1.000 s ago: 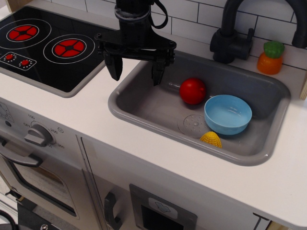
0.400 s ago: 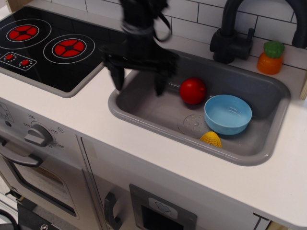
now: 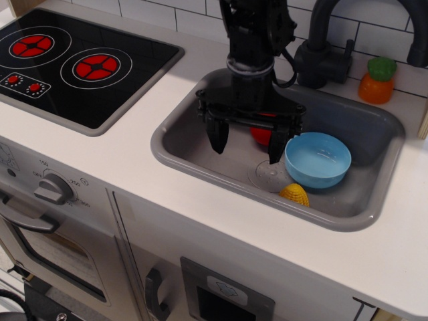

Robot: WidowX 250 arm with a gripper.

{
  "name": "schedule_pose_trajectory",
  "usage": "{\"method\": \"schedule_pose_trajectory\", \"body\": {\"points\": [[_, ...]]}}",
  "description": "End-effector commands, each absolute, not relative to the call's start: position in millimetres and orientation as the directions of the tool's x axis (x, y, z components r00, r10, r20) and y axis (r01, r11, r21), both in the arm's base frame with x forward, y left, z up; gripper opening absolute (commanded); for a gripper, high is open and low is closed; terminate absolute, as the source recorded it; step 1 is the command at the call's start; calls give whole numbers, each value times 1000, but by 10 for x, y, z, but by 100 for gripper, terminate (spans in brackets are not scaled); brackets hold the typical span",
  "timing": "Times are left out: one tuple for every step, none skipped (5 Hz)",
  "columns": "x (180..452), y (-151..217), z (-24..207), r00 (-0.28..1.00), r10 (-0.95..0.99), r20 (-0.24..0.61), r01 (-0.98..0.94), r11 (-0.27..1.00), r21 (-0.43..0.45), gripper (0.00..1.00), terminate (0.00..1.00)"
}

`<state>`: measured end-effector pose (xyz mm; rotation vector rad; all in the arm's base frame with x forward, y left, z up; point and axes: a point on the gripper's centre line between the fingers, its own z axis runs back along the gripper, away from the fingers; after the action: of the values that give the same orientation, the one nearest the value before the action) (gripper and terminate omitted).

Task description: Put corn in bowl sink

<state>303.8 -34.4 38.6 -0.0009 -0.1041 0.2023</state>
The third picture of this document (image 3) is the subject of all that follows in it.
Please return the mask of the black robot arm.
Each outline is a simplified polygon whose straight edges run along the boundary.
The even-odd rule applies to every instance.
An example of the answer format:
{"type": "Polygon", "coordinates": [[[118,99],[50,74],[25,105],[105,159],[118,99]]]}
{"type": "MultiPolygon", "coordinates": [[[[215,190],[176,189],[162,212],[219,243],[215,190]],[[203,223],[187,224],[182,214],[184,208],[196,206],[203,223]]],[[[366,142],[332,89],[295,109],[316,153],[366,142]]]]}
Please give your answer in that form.
{"type": "Polygon", "coordinates": [[[220,9],[229,38],[226,73],[228,83],[199,90],[198,115],[205,123],[211,148],[221,154],[227,144],[230,124],[271,132],[267,153],[270,163],[280,161],[287,142],[302,131],[305,107],[282,96],[274,59],[293,58],[286,46],[294,41],[297,27],[286,1],[221,1],[220,9]]]}

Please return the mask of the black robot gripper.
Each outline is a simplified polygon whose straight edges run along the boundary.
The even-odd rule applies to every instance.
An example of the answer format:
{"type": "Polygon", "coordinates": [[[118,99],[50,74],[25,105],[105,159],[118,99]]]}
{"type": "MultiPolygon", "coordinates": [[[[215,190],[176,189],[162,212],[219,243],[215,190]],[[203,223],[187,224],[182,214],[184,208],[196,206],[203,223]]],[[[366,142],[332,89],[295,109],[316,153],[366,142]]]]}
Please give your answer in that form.
{"type": "Polygon", "coordinates": [[[227,70],[223,85],[196,92],[199,115],[203,117],[211,148],[222,154],[229,136],[229,124],[272,127],[268,144],[270,164],[278,163],[290,136],[302,132],[306,108],[278,93],[280,84],[273,70],[260,76],[244,76],[227,70]]]}

